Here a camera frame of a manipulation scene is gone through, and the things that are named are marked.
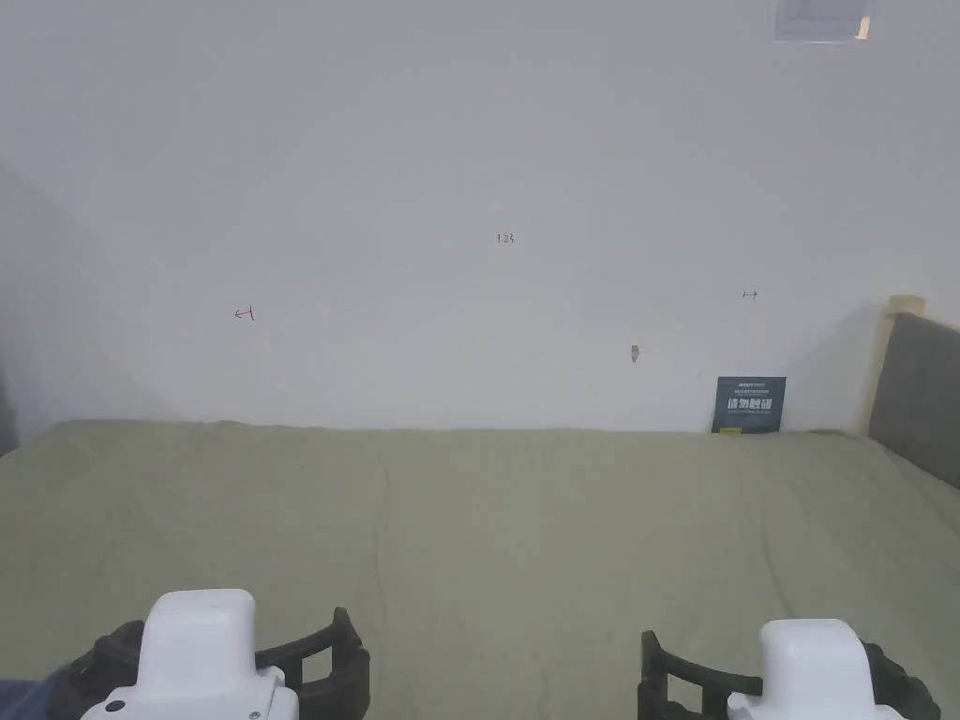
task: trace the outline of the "gray cushion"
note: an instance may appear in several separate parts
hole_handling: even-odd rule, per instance
[[[960,488],[960,332],[916,315],[897,316],[870,437]]]

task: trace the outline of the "dark blue box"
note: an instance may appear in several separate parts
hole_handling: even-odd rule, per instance
[[[785,393],[785,377],[718,377],[712,432],[780,432]]]

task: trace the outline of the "white wall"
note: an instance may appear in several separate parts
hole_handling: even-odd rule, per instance
[[[888,295],[960,319],[960,5],[878,5],[5,0],[20,432],[703,430],[722,373],[850,427]]]

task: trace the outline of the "headboard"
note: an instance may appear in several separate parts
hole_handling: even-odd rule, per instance
[[[923,312],[919,298],[891,298],[868,434],[960,488],[960,331]]]

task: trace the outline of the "blue sleeve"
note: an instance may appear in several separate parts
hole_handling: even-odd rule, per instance
[[[0,680],[0,720],[46,720],[59,674],[40,682]]]

